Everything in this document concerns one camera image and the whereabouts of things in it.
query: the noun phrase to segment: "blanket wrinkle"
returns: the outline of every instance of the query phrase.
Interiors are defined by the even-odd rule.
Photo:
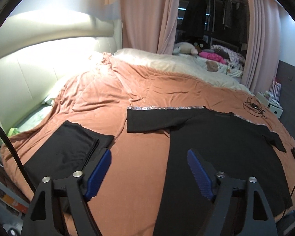
[[[112,164],[98,195],[88,202],[103,235],[130,236],[149,228],[144,236],[152,236],[153,226],[149,226],[155,223],[164,186],[169,134],[166,131],[127,133],[128,106],[206,106],[265,124],[279,134],[287,150],[282,153],[274,148],[289,189],[293,189],[295,160],[291,149],[295,141],[265,106],[261,105],[266,118],[255,117],[242,107],[247,97],[256,101],[255,97],[241,90],[214,87],[194,76],[131,65],[108,53],[98,66],[102,68],[100,74],[88,71],[72,77],[55,99],[49,115],[37,127],[10,140],[24,164],[65,120],[115,136],[110,147]],[[31,200],[33,193],[4,145],[1,155],[7,174]],[[286,213],[295,209],[295,191],[292,201],[293,207]],[[68,214],[65,217],[70,234],[76,235],[72,217]]]

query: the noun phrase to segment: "blue rubber pad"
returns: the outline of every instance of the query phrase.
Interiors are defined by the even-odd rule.
[[[98,190],[101,186],[101,183],[104,180],[104,177],[108,171],[108,168],[111,164],[111,152],[106,150],[103,157],[99,161],[98,165],[91,174],[89,180],[87,181],[87,192],[84,195],[86,201],[89,201],[91,198],[95,197],[98,193]]]
[[[202,196],[212,200],[215,196],[212,192],[212,181],[192,150],[187,153],[187,161]]]

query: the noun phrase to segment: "black tube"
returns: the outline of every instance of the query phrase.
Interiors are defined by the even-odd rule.
[[[30,177],[28,176],[27,172],[25,171],[24,166],[23,166],[23,164],[20,160],[20,157],[18,156],[14,146],[12,145],[8,136],[5,134],[5,132],[3,131],[3,129],[1,127],[0,127],[0,138],[3,140],[3,142],[5,143],[7,148],[9,149],[10,153],[12,154],[17,166],[19,167],[19,169],[20,169],[22,175],[24,176],[26,182],[28,183],[29,187],[31,188],[33,193],[35,193],[36,188],[35,188],[34,184],[32,183],[32,181],[30,180]]]

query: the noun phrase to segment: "white plush toy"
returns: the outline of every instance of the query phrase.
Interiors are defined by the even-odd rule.
[[[188,42],[179,42],[174,45],[173,55],[178,55],[179,53],[182,54],[191,54],[191,55],[198,55],[198,50]]]

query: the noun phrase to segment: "cream leather headboard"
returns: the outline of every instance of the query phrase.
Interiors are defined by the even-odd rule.
[[[7,132],[65,75],[85,70],[93,51],[122,48],[122,22],[76,11],[30,11],[0,28],[0,125]]]

